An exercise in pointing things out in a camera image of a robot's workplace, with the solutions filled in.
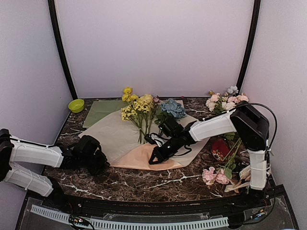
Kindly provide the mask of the beige wrapping paper sheet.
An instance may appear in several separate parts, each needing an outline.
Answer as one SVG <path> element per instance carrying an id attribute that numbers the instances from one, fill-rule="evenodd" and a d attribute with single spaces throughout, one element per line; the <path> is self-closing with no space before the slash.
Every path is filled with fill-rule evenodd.
<path id="1" fill-rule="evenodd" d="M 139 130 L 131 121 L 121 120 L 121 111 L 113 112 L 82 132 L 100 142 L 102 152 L 112 167 L 163 171 L 188 166 L 208 142 L 208 138 L 191 145 L 192 151 L 184 156 L 174 156 L 163 163 L 150 165 L 154 145 L 140 144 Z"/>

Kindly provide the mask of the small yellow blossom sprig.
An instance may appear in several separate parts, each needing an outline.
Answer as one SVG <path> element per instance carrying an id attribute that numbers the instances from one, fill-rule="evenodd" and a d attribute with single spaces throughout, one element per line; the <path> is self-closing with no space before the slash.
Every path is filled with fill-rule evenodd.
<path id="1" fill-rule="evenodd" d="M 136 100 L 121 109 L 121 120 L 131 121 L 138 130 L 140 144 L 145 143 L 144 137 L 149 131 L 151 105 L 144 100 Z"/>

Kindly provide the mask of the blue fake flower stem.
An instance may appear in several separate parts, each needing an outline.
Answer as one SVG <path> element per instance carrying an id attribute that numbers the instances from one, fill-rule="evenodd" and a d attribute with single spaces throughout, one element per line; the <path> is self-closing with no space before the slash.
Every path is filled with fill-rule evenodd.
<path id="1" fill-rule="evenodd" d="M 172 98 L 167 99 L 166 101 L 160 100 L 160 106 L 156 114 L 156 117 L 158 118 L 158 126 L 169 117 L 174 118 L 178 122 L 180 119 L 186 116 L 187 114 L 185 108 L 181 107 L 181 104 L 177 103 L 176 100 Z M 158 134 L 160 136 L 163 134 L 160 129 Z"/>

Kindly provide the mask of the dusty pink rose stem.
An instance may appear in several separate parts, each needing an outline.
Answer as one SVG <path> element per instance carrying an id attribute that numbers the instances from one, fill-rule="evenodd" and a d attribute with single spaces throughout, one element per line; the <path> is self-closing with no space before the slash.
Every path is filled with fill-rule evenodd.
<path id="1" fill-rule="evenodd" d="M 157 114 L 157 111 L 158 111 L 158 109 L 159 109 L 159 106 L 160 106 L 160 98 L 158 97 L 158 96 L 155 96 L 155 97 L 153 97 L 153 110 L 154 110 L 154 112 L 153 112 L 153 115 L 152 115 L 152 122 L 155 124 L 155 125 L 157 125 L 157 120 L 158 120 L 158 118 L 156 117 L 156 114 Z"/>

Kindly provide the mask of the pale yellow flower stem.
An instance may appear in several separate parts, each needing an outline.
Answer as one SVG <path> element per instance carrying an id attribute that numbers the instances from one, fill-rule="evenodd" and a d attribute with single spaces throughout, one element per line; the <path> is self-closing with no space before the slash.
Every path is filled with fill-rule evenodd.
<path id="1" fill-rule="evenodd" d="M 145 143 L 145 136 L 151 131 L 151 125 L 155 113 L 155 102 L 151 94 L 144 94 L 137 102 L 140 106 L 138 108 L 140 131 L 143 135 L 143 143 Z"/>

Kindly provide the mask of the bright yellow flower stem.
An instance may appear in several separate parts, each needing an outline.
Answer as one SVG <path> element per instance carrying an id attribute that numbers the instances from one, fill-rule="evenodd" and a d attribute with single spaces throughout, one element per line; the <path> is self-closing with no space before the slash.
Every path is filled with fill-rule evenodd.
<path id="1" fill-rule="evenodd" d="M 121 108 L 121 120 L 131 121 L 139 131 L 138 142 L 142 144 L 142 133 L 140 131 L 140 117 L 138 114 L 139 103 L 137 102 L 139 97 L 132 93 L 133 89 L 131 87 L 126 87 L 123 90 L 122 101 L 127 102 L 128 105 Z"/>

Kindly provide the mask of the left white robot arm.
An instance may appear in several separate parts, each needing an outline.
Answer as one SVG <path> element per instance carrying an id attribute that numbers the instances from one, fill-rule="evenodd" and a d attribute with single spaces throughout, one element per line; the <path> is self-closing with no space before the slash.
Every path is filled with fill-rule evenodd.
<path id="1" fill-rule="evenodd" d="M 110 164 L 100 142 L 84 135 L 67 147 L 43 145 L 12 136 L 7 129 L 0 131 L 0 180 L 48 197 L 57 209 L 63 209 L 68 199 L 58 182 L 19 165 L 20 162 L 46 165 L 65 170 L 86 169 L 90 175 L 101 173 Z"/>

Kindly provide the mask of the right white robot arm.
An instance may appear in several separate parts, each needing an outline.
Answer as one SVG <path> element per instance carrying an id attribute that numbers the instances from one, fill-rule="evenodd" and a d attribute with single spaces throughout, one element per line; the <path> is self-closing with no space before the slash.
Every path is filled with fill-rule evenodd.
<path id="1" fill-rule="evenodd" d="M 159 164 L 173 157 L 180 148 L 189 146 L 206 138 L 238 133 L 248 150 L 251 169 L 250 187 L 254 189 L 245 196 L 245 204 L 255 208 L 263 201 L 262 189 L 266 185 L 268 170 L 269 127 L 268 119 L 256 108 L 256 103 L 241 101 L 239 105 L 208 120 L 193 121 L 182 126 L 175 119 L 168 118 L 159 129 L 168 137 L 161 146 L 154 147 L 149 164 Z"/>

